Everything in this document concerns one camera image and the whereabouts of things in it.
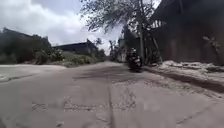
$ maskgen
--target motorcycle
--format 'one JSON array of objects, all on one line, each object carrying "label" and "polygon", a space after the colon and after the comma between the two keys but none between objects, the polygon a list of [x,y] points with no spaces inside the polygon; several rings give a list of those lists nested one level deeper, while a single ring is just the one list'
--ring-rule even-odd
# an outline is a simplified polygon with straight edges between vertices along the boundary
[{"label": "motorcycle", "polygon": [[140,72],[142,67],[142,62],[140,56],[132,56],[129,59],[128,67],[132,71]]}]

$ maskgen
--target bush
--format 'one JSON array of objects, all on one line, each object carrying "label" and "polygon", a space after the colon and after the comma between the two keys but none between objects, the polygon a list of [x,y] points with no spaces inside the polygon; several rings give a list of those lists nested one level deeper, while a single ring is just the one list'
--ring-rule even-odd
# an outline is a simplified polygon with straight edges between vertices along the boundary
[{"label": "bush", "polygon": [[73,65],[91,64],[96,62],[95,59],[89,56],[77,55],[72,52],[63,52],[62,55],[64,56],[65,61],[72,62]]},{"label": "bush", "polygon": [[0,64],[14,64],[17,63],[16,56],[14,54],[11,54],[7,56],[6,54],[0,55]]},{"label": "bush", "polygon": [[51,61],[62,61],[64,59],[64,56],[62,55],[61,50],[53,50],[53,52],[50,54],[50,60]]},{"label": "bush", "polygon": [[38,51],[35,53],[36,64],[41,65],[48,61],[48,55],[45,51]]}]

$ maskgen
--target sky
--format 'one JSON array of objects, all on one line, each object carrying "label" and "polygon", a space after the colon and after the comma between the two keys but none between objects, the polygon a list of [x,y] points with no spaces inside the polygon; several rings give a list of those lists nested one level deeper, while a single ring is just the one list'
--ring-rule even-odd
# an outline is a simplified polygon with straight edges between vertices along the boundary
[{"label": "sky", "polygon": [[80,8],[79,0],[0,0],[0,28],[48,36],[53,46],[101,38],[100,48],[108,54],[108,41],[118,39],[121,27],[106,35],[103,30],[89,32]]}]

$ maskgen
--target building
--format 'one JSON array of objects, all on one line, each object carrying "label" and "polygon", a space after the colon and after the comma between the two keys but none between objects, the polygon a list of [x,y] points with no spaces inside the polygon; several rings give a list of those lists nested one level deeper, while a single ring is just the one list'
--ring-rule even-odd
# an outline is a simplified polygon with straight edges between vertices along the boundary
[{"label": "building", "polygon": [[86,42],[60,45],[55,46],[54,48],[89,56],[92,56],[97,51],[97,47],[95,46],[95,44],[93,44],[88,39]]},{"label": "building", "polygon": [[151,32],[163,59],[224,64],[223,7],[223,0],[162,0]]}]

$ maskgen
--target sidewalk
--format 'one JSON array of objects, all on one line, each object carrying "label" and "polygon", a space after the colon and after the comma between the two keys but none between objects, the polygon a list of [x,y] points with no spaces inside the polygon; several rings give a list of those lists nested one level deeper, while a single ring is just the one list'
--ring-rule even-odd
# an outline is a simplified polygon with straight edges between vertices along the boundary
[{"label": "sidewalk", "polygon": [[212,64],[164,62],[157,67],[144,67],[146,71],[179,81],[224,93],[224,70]]}]

